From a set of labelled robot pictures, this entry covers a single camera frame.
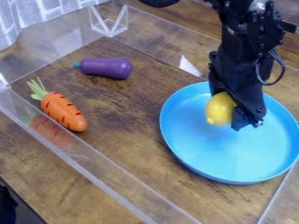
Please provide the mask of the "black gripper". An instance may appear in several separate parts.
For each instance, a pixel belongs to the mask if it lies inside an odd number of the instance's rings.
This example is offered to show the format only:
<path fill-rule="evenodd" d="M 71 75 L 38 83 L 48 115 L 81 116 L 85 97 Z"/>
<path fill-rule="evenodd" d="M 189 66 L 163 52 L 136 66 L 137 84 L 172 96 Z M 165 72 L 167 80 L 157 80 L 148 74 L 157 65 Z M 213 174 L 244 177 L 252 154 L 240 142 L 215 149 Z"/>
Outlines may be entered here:
<path fill-rule="evenodd" d="M 240 131 L 245 126 L 263 125 L 267 108 L 263 96 L 263 81 L 269 78 L 273 59 L 267 54 L 259 59 L 236 62 L 223 49 L 209 53 L 209 92 L 227 92 L 237 102 L 232 110 L 231 128 Z"/>

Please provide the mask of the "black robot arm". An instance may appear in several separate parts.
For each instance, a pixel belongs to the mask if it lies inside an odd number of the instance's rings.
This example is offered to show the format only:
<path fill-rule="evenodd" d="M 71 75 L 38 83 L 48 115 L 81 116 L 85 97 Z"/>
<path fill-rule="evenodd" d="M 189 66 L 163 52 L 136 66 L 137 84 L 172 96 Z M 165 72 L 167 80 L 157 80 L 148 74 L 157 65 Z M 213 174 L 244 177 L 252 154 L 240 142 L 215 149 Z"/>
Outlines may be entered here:
<path fill-rule="evenodd" d="M 209 92 L 225 92 L 236 103 L 233 130 L 263 124 L 267 114 L 263 87 L 273 64 L 284 61 L 276 52 L 285 30 L 273 0 L 207 0 L 219 13 L 221 41 L 209 53 Z"/>

